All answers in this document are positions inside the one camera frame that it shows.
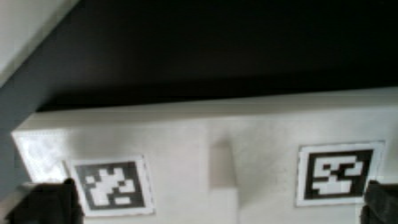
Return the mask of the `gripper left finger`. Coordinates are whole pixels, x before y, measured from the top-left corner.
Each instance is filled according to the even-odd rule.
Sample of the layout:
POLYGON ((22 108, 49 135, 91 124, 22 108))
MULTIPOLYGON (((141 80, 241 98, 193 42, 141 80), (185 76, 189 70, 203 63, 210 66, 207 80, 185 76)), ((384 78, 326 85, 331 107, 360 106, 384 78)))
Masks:
POLYGON ((84 224, 75 180, 26 183, 4 198, 4 224, 84 224))

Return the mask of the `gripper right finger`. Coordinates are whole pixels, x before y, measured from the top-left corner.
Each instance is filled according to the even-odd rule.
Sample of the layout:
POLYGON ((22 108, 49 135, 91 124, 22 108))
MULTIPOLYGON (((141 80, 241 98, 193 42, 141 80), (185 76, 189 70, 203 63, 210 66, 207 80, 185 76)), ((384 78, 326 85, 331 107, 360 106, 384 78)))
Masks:
POLYGON ((361 224, 398 224, 398 184, 370 181, 365 192, 361 224))

